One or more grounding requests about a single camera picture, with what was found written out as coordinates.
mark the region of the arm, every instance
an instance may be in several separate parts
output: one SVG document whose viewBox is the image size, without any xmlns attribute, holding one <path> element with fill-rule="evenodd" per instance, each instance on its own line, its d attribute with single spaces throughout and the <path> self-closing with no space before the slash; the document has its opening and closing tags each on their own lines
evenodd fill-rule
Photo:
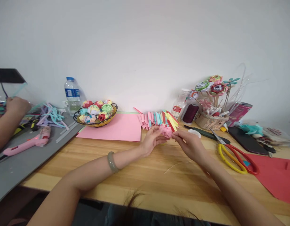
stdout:
<svg viewBox="0 0 290 226">
<path fill-rule="evenodd" d="M 0 115 L 0 150 L 13 136 L 14 131 L 31 106 L 28 101 L 15 97 L 8 98 L 6 109 L 6 113 L 3 116 Z"/>
<path fill-rule="evenodd" d="M 158 128 L 150 129 L 140 146 L 113 154 L 115 165 L 123 169 L 130 163 L 148 156 L 153 148 L 168 138 L 159 136 Z M 113 174 L 107 156 L 92 160 L 65 175 L 48 194 L 28 226 L 71 225 L 80 196 Z"/>
<path fill-rule="evenodd" d="M 284 225 L 207 153 L 198 136 L 185 131 L 177 131 L 172 137 L 190 159 L 211 175 L 241 225 Z"/>
</svg>

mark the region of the scissor handle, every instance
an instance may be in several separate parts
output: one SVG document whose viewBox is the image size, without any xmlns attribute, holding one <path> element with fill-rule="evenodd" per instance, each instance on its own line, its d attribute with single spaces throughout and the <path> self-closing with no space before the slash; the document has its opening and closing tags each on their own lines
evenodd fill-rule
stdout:
<svg viewBox="0 0 290 226">
<path fill-rule="evenodd" d="M 237 157 L 237 159 L 239 160 L 239 162 L 245 167 L 245 169 L 250 173 L 250 174 L 254 174 L 257 175 L 260 173 L 259 167 L 255 164 L 255 162 L 248 157 L 247 154 L 245 154 L 243 151 L 241 151 L 240 149 L 236 148 L 235 146 L 231 145 L 231 144 L 226 144 L 226 146 L 234 153 L 234 155 Z M 241 157 L 238 155 L 237 152 L 239 152 L 251 165 L 254 171 L 250 170 L 245 163 L 243 162 L 243 160 L 241 159 Z"/>
<path fill-rule="evenodd" d="M 241 170 L 237 169 L 236 167 L 234 167 L 223 155 L 222 153 L 222 150 L 227 154 L 227 156 L 233 160 L 240 168 Z M 225 148 L 225 146 L 223 144 L 218 144 L 218 152 L 221 156 L 221 158 L 224 160 L 224 162 L 230 167 L 232 168 L 233 170 L 235 170 L 236 172 L 238 173 L 241 173 L 241 174 L 247 174 L 247 170 L 246 168 L 244 167 L 244 165 L 241 164 L 241 162 L 239 162 L 237 159 L 235 159 L 228 151 L 227 149 Z"/>
</svg>

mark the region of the bottle label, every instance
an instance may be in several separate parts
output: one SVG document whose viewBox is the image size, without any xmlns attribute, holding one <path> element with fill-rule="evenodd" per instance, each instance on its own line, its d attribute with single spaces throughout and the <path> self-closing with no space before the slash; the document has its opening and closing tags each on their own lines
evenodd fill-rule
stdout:
<svg viewBox="0 0 290 226">
<path fill-rule="evenodd" d="M 181 111 L 182 111 L 182 108 L 181 107 L 179 107 L 179 106 L 173 106 L 173 109 L 172 109 L 171 114 L 177 120 Z"/>
<path fill-rule="evenodd" d="M 80 97 L 79 89 L 65 89 L 66 97 Z"/>
</svg>

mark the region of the yellow bowl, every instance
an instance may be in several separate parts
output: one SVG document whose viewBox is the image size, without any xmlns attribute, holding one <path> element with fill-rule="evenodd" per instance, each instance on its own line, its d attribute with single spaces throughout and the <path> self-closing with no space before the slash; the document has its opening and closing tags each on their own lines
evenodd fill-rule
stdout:
<svg viewBox="0 0 290 226">
<path fill-rule="evenodd" d="M 101 127 L 101 126 L 105 126 L 105 125 L 107 125 L 108 123 L 111 122 L 111 120 L 113 119 L 113 117 L 115 116 L 115 114 L 117 113 L 117 110 L 118 110 L 117 104 L 112 103 L 111 106 L 113 107 L 113 114 L 108 119 L 105 119 L 104 121 L 101 121 L 101 122 L 98 122 L 98 123 L 86 124 L 86 123 L 81 122 L 79 120 L 79 116 L 80 116 L 80 110 L 82 108 L 80 108 L 78 111 L 75 112 L 75 115 L 74 115 L 73 118 L 74 118 L 75 122 L 77 122 L 77 123 L 79 123 L 81 125 L 91 126 L 91 127 Z"/>
</svg>

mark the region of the wooden table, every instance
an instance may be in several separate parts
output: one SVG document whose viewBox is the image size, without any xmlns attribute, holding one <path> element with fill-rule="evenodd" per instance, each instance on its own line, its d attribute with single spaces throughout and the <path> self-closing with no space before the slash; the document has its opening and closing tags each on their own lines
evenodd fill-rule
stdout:
<svg viewBox="0 0 290 226">
<path fill-rule="evenodd" d="M 142 131 L 144 139 L 147 131 Z M 246 152 L 228 133 L 217 132 L 242 151 Z M 242 175 L 225 165 L 218 155 L 217 142 L 201 138 L 203 145 L 214 159 L 269 211 L 283 223 L 290 225 L 290 204 L 273 197 L 251 174 Z M 135 142 L 106 141 L 73 138 L 57 154 L 32 173 L 22 186 L 51 191 L 69 171 L 108 152 L 118 152 L 138 146 Z M 290 159 L 290 148 L 277 149 L 274 157 Z M 127 196 L 138 190 L 145 195 L 137 199 L 139 208 L 177 215 L 180 211 L 191 211 L 199 219 L 210 222 L 239 225 L 236 217 L 215 182 L 209 179 L 194 163 L 179 164 L 164 174 L 176 163 L 188 162 L 180 146 L 170 140 L 157 146 L 152 154 L 132 163 L 119 173 L 106 179 L 84 197 L 98 201 L 123 205 Z"/>
</svg>

